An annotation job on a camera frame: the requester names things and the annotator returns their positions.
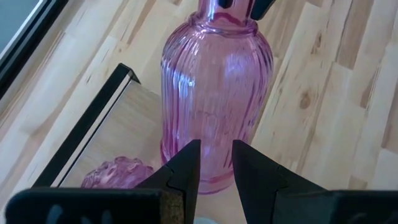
ribbed glass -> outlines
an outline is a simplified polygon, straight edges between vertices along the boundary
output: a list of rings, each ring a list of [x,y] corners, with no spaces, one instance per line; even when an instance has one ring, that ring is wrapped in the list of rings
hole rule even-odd
[[[163,51],[162,158],[201,139],[201,194],[233,183],[232,142],[249,140],[272,74],[271,49],[248,19],[251,8],[251,0],[228,9],[200,0]]]

wood grain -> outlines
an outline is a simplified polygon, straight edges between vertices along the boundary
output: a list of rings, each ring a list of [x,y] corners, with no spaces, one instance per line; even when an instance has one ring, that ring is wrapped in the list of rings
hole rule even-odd
[[[69,3],[0,102],[1,206],[32,185],[118,63],[160,94],[162,47],[196,5]],[[277,0],[259,21],[275,74],[252,145],[328,189],[398,189],[397,10],[398,0]]]

black plastic part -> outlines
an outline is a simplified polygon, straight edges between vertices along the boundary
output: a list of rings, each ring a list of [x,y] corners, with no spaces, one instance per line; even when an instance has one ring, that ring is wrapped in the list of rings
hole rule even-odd
[[[255,0],[250,18],[255,21],[262,19],[276,0]]]
[[[242,141],[232,160],[248,224],[398,223],[397,191],[327,191]]]
[[[200,140],[192,140],[137,188],[159,188],[183,193],[185,223],[193,223],[200,180]]]
[[[161,189],[37,188],[15,195],[7,224],[183,223],[182,196]]]
[[[0,58],[0,99],[6,94],[67,2],[68,0],[46,0],[10,49]]]
[[[323,188],[287,170],[243,141],[235,140],[232,149],[235,182],[246,221],[272,223],[277,192],[301,193]]]
[[[218,5],[224,9],[227,9],[232,6],[234,0],[218,0]]]
[[[52,185],[55,178],[59,175],[59,172],[68,162],[70,156],[75,152],[81,140],[86,136],[87,131],[91,128],[109,99],[113,96],[113,93],[119,88],[121,82],[127,75],[139,83],[137,76],[131,68],[120,63],[95,96],[89,107],[87,107],[87,110],[83,113],[75,127],[73,127],[68,137],[64,140],[53,158],[51,158],[43,172],[39,175],[33,187],[49,187]]]

vase neck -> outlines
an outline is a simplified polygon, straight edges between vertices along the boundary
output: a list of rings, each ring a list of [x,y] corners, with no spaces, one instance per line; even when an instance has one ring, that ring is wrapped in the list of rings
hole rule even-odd
[[[253,0],[223,0],[228,7],[223,8],[220,0],[199,0],[198,17],[204,22],[217,23],[219,20],[230,24],[245,26],[249,19]]]

black frame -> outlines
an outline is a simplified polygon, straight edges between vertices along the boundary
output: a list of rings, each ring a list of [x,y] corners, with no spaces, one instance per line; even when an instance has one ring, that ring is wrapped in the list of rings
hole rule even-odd
[[[0,100],[69,0],[47,0],[0,59]]]
[[[77,149],[78,145],[86,136],[88,130],[97,120],[98,116],[101,114],[106,104],[109,102],[111,97],[114,95],[115,91],[119,88],[120,84],[127,76],[129,77],[130,80],[141,84],[136,74],[132,71],[132,69],[120,63],[115,68],[115,70],[108,78],[106,83],[103,85],[103,87],[100,89],[98,94],[95,96],[94,100],[91,102],[89,107],[87,107],[86,111],[83,113],[77,124],[70,131],[69,135],[64,140],[62,145],[59,147],[57,152],[54,154],[53,158],[51,158],[50,162],[47,164],[43,172],[39,175],[39,177],[33,184],[33,187],[50,187],[53,184],[54,180],[58,177],[60,171],[63,169],[65,164],[68,162],[69,158]],[[101,126],[106,116],[101,120],[100,124],[96,127],[94,133],[90,136],[90,139],[94,136],[96,130]],[[86,145],[83,147],[83,150],[73,161],[73,164],[68,168],[68,171],[65,174],[65,176],[62,177],[62,180],[64,180],[66,175],[69,173],[70,169],[72,169],[74,163],[80,157],[80,154],[84,151]]]

